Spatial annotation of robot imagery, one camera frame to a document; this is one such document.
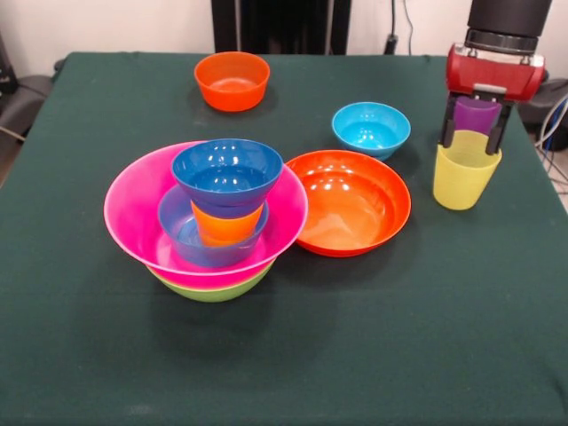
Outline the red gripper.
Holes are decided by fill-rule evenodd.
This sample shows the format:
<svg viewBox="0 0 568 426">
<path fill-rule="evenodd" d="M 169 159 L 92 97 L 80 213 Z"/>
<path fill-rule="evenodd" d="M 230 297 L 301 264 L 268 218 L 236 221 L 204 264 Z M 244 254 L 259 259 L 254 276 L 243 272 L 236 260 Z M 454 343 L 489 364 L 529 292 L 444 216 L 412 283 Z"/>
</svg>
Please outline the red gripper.
<svg viewBox="0 0 568 426">
<path fill-rule="evenodd" d="M 490 130 L 485 153 L 497 154 L 509 121 L 513 103 L 533 98 L 544 78 L 545 59 L 540 54 L 514 55 L 484 51 L 455 43 L 447 56 L 446 85 L 448 93 L 439 144 L 450 147 L 454 137 L 454 109 L 458 93 L 491 93 L 502 95 L 506 102 Z"/>
</svg>

